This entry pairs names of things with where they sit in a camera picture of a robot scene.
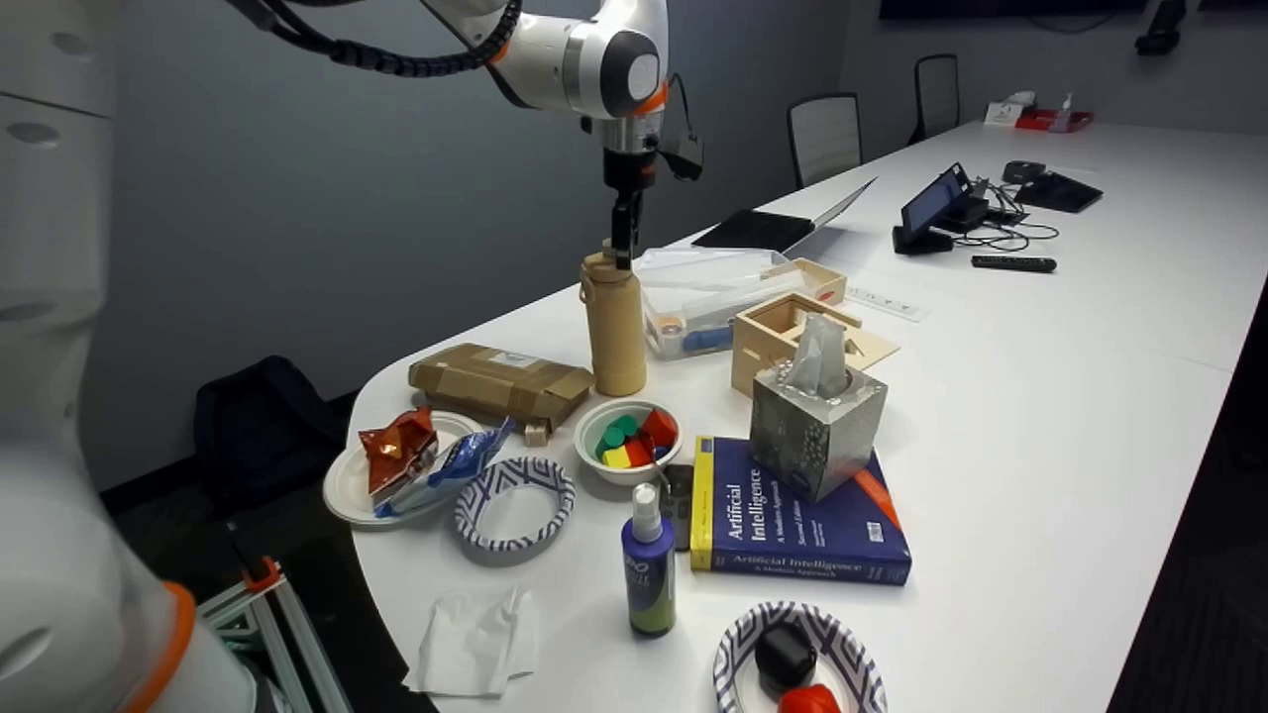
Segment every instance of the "book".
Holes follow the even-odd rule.
[[[904,588],[911,552],[878,460],[821,503],[750,464],[750,439],[699,439],[690,486],[690,565]]]

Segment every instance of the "plate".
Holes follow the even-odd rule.
[[[481,431],[474,419],[468,419],[458,412],[433,412],[433,427],[434,427],[438,452],[446,452],[468,431]],[[401,523],[411,523],[411,518],[433,511],[433,509],[421,509],[421,511],[407,511],[407,517],[381,518],[372,511],[372,501],[367,501],[365,449],[360,445],[343,449],[330,464],[330,472],[322,481],[322,501],[337,518],[343,518],[349,526],[367,526],[367,532],[401,526]]]

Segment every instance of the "laptop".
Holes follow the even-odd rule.
[[[874,180],[847,189],[838,202],[821,210],[817,219],[793,219],[793,214],[768,214],[768,210],[740,210],[723,222],[717,222],[707,235],[699,235],[693,245],[723,245],[723,248],[779,248],[789,255],[821,227],[835,222],[858,193],[868,193]]]

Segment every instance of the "bowl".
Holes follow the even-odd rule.
[[[575,435],[570,435],[570,449],[577,452],[583,468],[595,472],[607,485],[617,485],[617,486],[635,486],[635,485],[653,481],[677,457],[682,431],[672,435],[672,445],[653,464],[643,464],[643,468],[610,468],[610,464],[595,460],[600,431],[617,416],[635,416],[643,423],[644,412],[653,412],[653,410],[661,410],[661,406],[651,406],[651,399],[600,399],[596,410],[591,410],[577,419]]]

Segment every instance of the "gray object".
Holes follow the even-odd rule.
[[[808,320],[802,336],[793,363],[756,374],[750,449],[756,468],[824,501],[872,460],[887,390],[838,363],[838,325]]]

